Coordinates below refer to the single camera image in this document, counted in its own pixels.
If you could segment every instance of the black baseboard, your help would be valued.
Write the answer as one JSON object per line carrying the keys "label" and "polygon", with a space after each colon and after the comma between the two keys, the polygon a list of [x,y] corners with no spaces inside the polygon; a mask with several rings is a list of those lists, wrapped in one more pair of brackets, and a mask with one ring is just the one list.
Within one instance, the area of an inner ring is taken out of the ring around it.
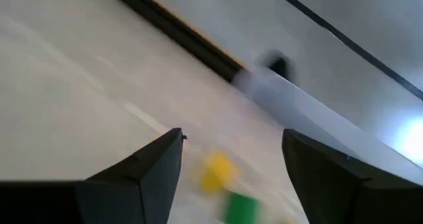
{"label": "black baseboard", "polygon": [[154,0],[121,0],[226,81],[243,68]]}

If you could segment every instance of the green block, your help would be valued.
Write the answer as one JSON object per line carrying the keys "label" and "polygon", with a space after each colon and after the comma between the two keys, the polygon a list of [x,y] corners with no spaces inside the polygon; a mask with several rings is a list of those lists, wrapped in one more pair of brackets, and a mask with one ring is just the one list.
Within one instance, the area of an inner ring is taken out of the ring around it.
{"label": "green block", "polygon": [[258,221],[260,203],[258,200],[229,192],[224,222],[226,224],[255,224]]}

